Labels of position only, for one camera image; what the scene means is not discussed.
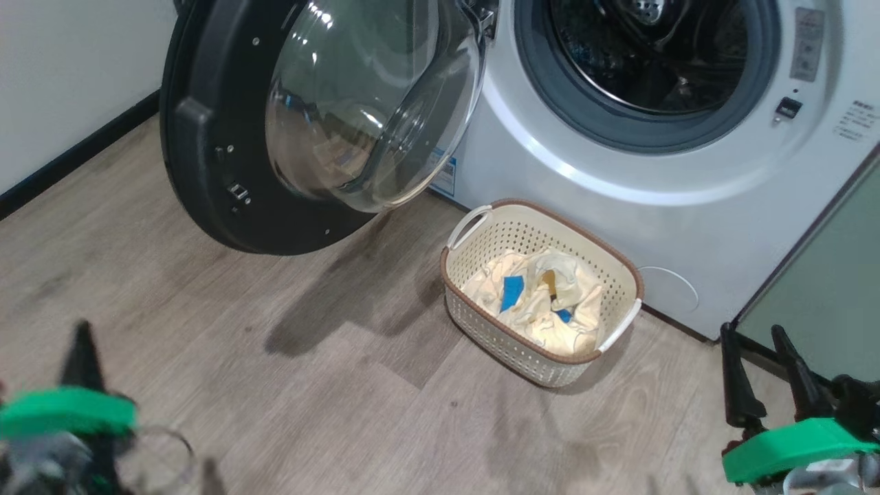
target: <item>blue sticker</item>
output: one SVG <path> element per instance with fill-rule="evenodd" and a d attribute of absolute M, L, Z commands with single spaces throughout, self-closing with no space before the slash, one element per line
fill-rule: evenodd
<path fill-rule="evenodd" d="M 434 152 L 431 153 L 429 160 L 431 160 L 434 164 L 438 162 L 444 155 L 444 151 L 436 148 Z M 434 180 L 431 182 L 431 188 L 435 191 L 439 192 L 444 196 L 448 196 L 450 198 L 455 196 L 455 173 L 458 167 L 458 160 L 455 157 L 449 157 L 444 163 L 443 168 L 440 169 L 440 172 L 434 176 Z"/>

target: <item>door hinge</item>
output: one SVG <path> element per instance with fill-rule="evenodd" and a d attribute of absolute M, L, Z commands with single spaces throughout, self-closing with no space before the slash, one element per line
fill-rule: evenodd
<path fill-rule="evenodd" d="M 488 40 L 494 40 L 498 23 L 498 0 L 467 0 L 466 5 L 480 21 L 482 35 Z"/>

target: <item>front-loading washing machine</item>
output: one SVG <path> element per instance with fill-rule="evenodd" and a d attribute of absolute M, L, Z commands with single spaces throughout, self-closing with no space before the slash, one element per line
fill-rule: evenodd
<path fill-rule="evenodd" d="M 336 242 L 433 182 L 633 260 L 709 337 L 877 142 L 880 4 L 192 0 L 162 88 L 187 212 L 243 251 Z"/>

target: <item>laminate floor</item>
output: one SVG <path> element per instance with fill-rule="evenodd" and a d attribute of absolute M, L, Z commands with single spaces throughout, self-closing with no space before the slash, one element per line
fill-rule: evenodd
<path fill-rule="evenodd" d="M 204 466 L 182 492 L 747 492 L 724 482 L 721 354 L 641 314 L 573 386 L 536 388 L 449 320 L 431 195 L 310 255 L 202 233 L 154 118 L 0 222 L 0 379 L 50 386 L 89 319 L 112 388 Z M 746 365 L 770 425 L 788 386 Z"/>

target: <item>washing machine door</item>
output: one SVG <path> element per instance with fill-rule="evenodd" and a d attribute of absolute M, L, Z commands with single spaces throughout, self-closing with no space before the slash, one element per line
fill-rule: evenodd
<path fill-rule="evenodd" d="M 232 248 L 300 254 L 423 191 L 480 94 L 462 0 L 192 0 L 161 92 L 165 164 Z"/>

